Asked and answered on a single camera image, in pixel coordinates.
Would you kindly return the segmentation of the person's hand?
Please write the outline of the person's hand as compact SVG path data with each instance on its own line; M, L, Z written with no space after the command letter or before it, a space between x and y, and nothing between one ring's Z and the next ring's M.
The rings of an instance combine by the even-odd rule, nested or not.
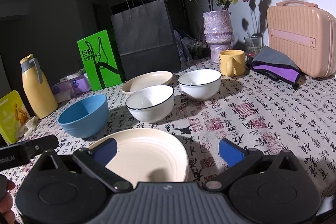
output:
M1 223L15 223L15 214L12 211L13 198L10 191L16 187L15 183L8 180L6 176L1 174Z

